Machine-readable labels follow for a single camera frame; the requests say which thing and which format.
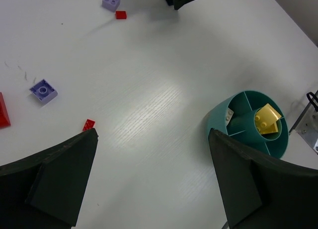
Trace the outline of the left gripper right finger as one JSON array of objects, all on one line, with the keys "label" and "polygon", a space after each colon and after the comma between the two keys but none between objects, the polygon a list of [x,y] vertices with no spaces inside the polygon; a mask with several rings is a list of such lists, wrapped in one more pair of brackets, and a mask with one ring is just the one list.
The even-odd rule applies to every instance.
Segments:
[{"label": "left gripper right finger", "polygon": [[208,136],[231,229],[316,229],[318,171],[266,155],[219,130]]}]

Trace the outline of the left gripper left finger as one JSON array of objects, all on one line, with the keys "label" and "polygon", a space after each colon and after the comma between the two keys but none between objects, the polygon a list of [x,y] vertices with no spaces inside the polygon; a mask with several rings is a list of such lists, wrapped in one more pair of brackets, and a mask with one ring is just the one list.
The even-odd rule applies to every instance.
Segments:
[{"label": "left gripper left finger", "polygon": [[0,167],[2,229],[76,226],[98,142],[96,129]]}]

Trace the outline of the small yellow lego brick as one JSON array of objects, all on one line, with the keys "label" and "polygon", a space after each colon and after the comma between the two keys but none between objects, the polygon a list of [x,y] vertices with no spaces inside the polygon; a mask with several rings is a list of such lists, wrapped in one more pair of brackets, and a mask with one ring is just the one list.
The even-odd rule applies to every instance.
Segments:
[{"label": "small yellow lego brick", "polygon": [[276,121],[281,119],[281,114],[278,113],[269,103],[259,109],[254,117],[256,129],[266,129]]}]

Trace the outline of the small red lego plate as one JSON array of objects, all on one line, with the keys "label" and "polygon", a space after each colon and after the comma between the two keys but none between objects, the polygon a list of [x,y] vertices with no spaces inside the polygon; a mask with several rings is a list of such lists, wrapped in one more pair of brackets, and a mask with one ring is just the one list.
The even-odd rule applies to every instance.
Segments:
[{"label": "small red lego plate", "polygon": [[94,125],[95,125],[94,120],[87,119],[82,130],[86,131],[86,130],[92,129],[94,127]]}]

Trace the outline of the red curved lego piece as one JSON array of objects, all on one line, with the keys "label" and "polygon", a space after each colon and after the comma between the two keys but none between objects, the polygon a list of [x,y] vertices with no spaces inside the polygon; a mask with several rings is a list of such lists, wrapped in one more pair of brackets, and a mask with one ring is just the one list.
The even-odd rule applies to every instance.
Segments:
[{"label": "red curved lego piece", "polygon": [[0,93],[0,128],[10,126],[10,119],[5,105],[3,94]]}]

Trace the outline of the tan lego brick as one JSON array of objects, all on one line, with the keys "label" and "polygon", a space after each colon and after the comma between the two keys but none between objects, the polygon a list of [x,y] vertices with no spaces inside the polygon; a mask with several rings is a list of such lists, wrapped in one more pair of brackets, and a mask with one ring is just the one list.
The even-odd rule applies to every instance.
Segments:
[{"label": "tan lego brick", "polygon": [[225,123],[228,124],[231,120],[231,118],[233,117],[234,111],[231,110],[230,108],[227,108],[226,111],[226,117],[225,117]]}]

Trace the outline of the long yellow lego plate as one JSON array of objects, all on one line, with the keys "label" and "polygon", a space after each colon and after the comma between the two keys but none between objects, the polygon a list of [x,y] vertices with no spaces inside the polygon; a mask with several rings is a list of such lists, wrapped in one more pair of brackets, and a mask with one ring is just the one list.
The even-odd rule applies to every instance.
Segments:
[{"label": "long yellow lego plate", "polygon": [[272,124],[266,129],[257,128],[258,132],[261,135],[280,133],[281,129],[282,129],[281,120],[276,121],[274,124]]}]

